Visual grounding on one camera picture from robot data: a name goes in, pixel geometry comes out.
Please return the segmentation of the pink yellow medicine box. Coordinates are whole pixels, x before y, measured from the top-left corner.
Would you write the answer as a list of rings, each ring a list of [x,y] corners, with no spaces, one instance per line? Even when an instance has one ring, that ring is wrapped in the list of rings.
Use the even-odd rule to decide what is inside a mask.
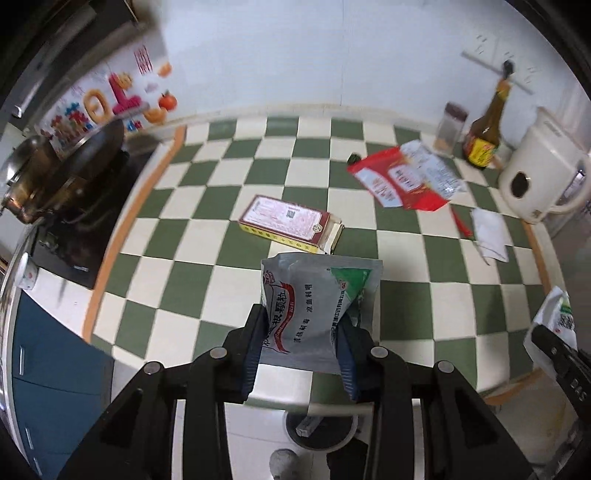
[[[332,255],[345,226],[332,213],[256,195],[238,219],[246,233],[311,254]]]

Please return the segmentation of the small white cup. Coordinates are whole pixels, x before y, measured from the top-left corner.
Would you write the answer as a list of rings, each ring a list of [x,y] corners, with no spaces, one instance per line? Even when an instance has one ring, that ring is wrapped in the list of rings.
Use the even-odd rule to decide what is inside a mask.
[[[35,286],[37,277],[38,267],[30,255],[25,252],[21,256],[16,271],[17,286],[22,290],[31,291]]]

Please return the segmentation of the white red green sachet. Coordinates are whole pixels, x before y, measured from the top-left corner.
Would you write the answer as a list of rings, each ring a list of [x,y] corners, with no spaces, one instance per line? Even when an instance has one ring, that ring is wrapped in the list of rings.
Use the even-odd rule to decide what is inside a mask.
[[[339,321],[370,330],[383,262],[349,256],[279,253],[262,261],[262,303],[269,316],[262,362],[337,374]]]

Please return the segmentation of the small spice jar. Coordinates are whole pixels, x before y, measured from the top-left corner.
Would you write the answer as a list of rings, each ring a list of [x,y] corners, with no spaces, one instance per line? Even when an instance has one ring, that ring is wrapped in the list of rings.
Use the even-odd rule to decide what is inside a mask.
[[[468,116],[468,111],[457,103],[448,102],[445,105],[443,117],[439,123],[433,143],[436,153],[445,156],[451,156],[453,154]]]

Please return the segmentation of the steel cooking pot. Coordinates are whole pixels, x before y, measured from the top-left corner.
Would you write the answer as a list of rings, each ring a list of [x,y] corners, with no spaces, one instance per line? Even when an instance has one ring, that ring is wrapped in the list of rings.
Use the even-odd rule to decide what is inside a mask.
[[[44,184],[60,163],[45,136],[26,138],[1,168],[1,180],[7,187],[1,200],[1,212],[9,211],[23,224],[36,220],[40,216]]]

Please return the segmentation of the white tissue paper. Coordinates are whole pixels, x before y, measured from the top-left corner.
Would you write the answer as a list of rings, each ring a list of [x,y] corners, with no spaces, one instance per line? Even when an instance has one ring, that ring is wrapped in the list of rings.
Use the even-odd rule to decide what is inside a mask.
[[[484,260],[507,263],[508,233],[503,217],[493,211],[476,208],[471,212],[476,245]]]

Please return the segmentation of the green white small sachet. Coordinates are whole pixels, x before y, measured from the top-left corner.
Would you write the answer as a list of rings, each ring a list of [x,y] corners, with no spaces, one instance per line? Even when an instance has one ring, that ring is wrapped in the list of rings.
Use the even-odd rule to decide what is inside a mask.
[[[554,286],[536,313],[523,341],[523,346],[534,364],[555,380],[557,372],[550,355],[534,344],[532,333],[535,327],[546,327],[562,343],[578,350],[575,322],[568,293]]]

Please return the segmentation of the long white box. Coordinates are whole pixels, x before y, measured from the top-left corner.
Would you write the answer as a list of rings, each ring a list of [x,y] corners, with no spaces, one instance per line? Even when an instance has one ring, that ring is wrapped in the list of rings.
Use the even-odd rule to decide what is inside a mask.
[[[321,425],[323,419],[324,417],[322,416],[304,416],[300,423],[294,428],[295,433],[297,433],[298,437],[310,438],[311,435],[315,433],[315,430],[318,429],[318,426]]]

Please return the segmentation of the white wall socket strip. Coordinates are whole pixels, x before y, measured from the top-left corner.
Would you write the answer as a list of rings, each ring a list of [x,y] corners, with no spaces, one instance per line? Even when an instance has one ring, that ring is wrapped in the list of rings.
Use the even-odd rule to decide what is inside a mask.
[[[503,72],[506,62],[511,62],[513,73],[509,78],[512,82],[530,95],[535,93],[540,73],[538,67],[496,35],[484,31],[471,31],[465,38],[462,55],[498,73]]]

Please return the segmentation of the large red snack bag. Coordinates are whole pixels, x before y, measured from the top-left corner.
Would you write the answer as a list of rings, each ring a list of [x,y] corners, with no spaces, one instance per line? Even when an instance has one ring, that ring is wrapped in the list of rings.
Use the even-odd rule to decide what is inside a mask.
[[[346,169],[384,208],[433,212],[464,192],[464,182],[420,140],[363,157]]]

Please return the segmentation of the black induction cooktop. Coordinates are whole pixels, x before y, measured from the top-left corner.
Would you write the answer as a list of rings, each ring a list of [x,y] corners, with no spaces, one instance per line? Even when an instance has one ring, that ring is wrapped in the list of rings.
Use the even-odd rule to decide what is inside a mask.
[[[154,150],[120,150],[82,197],[41,225],[31,248],[33,262],[87,289],[95,286],[122,208]]]

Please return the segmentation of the small black bottle cap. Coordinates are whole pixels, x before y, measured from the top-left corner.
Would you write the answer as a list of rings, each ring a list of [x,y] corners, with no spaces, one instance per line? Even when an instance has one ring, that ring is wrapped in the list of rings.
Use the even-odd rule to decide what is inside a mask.
[[[353,165],[356,162],[359,162],[361,159],[362,159],[362,157],[360,155],[358,155],[358,154],[352,154],[352,155],[349,156],[349,158],[348,158],[348,160],[346,160],[346,162],[349,165]]]

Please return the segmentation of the grey left slipper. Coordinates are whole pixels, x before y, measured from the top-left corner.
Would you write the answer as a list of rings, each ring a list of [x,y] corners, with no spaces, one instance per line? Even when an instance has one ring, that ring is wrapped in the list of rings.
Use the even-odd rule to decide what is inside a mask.
[[[279,449],[270,455],[270,475],[273,480],[300,478],[300,457],[290,449]]]

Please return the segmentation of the green white checkered mat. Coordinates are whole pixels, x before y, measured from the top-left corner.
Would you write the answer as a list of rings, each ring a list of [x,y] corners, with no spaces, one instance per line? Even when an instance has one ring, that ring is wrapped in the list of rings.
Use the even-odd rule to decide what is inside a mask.
[[[451,200],[425,211],[374,196],[346,162],[428,140],[341,118],[188,127],[157,151],[111,242],[84,338],[132,366],[188,362],[245,323],[263,259],[330,252],[382,263],[372,329],[406,360],[448,360],[482,392],[528,376],[523,340],[545,290],[497,171],[446,158]]]

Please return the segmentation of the colourful wall sticker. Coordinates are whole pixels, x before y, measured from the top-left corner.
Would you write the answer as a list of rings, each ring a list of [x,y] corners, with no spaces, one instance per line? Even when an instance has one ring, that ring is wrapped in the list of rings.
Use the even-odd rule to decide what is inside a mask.
[[[177,110],[163,41],[144,36],[93,67],[34,126],[60,156],[87,133],[119,117],[127,132],[160,125]]]

